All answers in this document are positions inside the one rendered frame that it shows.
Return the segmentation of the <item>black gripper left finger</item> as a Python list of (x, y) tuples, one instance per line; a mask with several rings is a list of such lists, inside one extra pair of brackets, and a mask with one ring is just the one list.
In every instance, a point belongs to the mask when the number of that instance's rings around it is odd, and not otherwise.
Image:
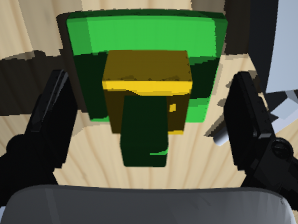
[(53, 172), (66, 162), (77, 112), (68, 73), (53, 70), (25, 133), (12, 137), (0, 157), (0, 208), (18, 190), (58, 184)]

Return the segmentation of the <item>grey square-head bolt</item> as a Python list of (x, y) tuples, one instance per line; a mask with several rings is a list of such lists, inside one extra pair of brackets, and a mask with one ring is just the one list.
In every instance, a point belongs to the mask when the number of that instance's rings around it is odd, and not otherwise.
[(226, 126), (213, 136), (213, 141), (218, 146), (221, 146), (228, 140), (229, 140), (229, 137), (227, 134)]

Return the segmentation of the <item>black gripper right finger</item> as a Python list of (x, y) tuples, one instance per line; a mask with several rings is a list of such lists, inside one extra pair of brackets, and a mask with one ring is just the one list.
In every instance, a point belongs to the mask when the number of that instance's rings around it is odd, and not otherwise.
[(234, 165), (246, 174), (240, 187), (276, 192), (298, 212), (298, 159), (289, 141), (276, 137), (249, 72), (234, 74), (223, 114)]

